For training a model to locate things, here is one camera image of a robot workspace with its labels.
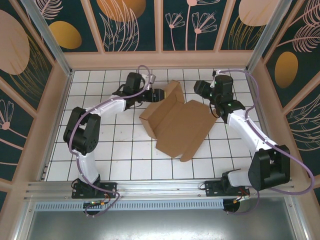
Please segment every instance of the orange circle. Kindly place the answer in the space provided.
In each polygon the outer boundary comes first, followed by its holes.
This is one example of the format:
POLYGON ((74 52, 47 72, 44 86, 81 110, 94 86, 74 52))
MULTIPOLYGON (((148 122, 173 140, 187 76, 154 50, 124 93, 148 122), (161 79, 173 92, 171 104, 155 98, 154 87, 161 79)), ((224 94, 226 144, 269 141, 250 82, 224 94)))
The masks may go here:
POLYGON ((128 15, 126 8, 129 14, 131 9, 136 18, 139 18, 146 9, 146 0, 96 0, 96 2, 108 18, 117 22, 128 22, 131 20, 130 16, 125 18, 128 15))

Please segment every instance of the flattened cardboard box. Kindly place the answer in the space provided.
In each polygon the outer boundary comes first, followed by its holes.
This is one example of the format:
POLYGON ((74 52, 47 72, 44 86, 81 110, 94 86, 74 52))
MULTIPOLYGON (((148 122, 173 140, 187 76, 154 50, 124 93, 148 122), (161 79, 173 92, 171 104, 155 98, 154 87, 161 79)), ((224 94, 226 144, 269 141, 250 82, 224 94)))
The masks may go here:
POLYGON ((155 148, 181 162, 189 161, 215 124, 217 118, 207 105, 185 103, 182 87, 172 80, 165 87, 165 99, 151 103, 139 116, 147 134, 157 139, 155 148))

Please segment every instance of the yellow oval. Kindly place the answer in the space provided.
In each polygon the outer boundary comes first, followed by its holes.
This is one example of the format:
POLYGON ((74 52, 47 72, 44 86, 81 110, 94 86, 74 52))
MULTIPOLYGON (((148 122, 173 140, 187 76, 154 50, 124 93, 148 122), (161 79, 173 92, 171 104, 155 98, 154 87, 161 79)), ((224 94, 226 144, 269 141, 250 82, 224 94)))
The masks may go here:
POLYGON ((0 69, 12 75, 21 74, 29 63, 28 35, 21 24, 0 10, 0 69))
POLYGON ((276 84, 285 89, 295 80, 298 72, 298 59, 289 51, 282 53, 275 64, 274 76, 276 84))
POLYGON ((239 18, 245 25, 266 25, 274 13, 279 0, 241 0, 239 18))
POLYGON ((139 18, 146 9, 146 0, 96 0, 101 11, 110 19, 117 22, 128 22, 131 18, 125 19, 125 7, 131 9, 136 18, 139 18))
POLYGON ((55 21, 49 26, 59 46, 76 49, 81 46, 82 38, 78 30, 66 21, 55 21))

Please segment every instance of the perforated metal strip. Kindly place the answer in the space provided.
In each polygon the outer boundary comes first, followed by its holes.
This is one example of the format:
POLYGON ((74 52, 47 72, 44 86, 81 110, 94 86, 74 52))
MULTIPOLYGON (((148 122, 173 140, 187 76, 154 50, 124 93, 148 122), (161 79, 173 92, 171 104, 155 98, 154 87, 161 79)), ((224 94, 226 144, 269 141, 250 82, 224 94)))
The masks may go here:
MULTIPOLYGON (((37 212, 54 211, 83 211, 84 202, 38 202, 35 207, 37 212)), ((88 211, 103 210, 108 206, 90 207, 88 211)), ((186 209, 223 209, 223 199, 208 200, 146 200, 146 201, 119 201, 110 211, 134 210, 186 210, 186 209)))

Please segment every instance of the white tiled floor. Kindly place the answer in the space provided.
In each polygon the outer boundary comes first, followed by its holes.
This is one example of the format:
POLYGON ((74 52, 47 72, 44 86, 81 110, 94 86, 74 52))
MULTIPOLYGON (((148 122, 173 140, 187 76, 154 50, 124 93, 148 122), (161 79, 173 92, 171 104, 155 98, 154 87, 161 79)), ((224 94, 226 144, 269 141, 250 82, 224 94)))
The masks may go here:
MULTIPOLYGON (((154 69, 154 88, 163 88, 170 80, 180 81, 187 101, 196 100, 208 104, 194 93, 196 80, 212 80, 212 69, 154 69)), ((75 158, 63 142, 63 134, 71 110, 75 107, 91 107, 110 97, 120 82, 125 82, 132 70, 76 71, 60 122, 58 135, 49 162, 47 181, 72 181, 78 171, 75 158)), ((253 104, 249 86, 243 73, 232 72, 235 98, 246 107, 253 104)), ((251 155, 237 133, 221 118, 213 126, 194 158, 180 162, 156 149, 144 130, 139 115, 149 103, 128 109, 117 116, 101 119, 99 144, 95 149, 96 166, 101 179, 119 180, 169 180, 220 178, 222 173, 248 167, 251 155)), ((257 113, 251 118, 258 126, 257 113)))

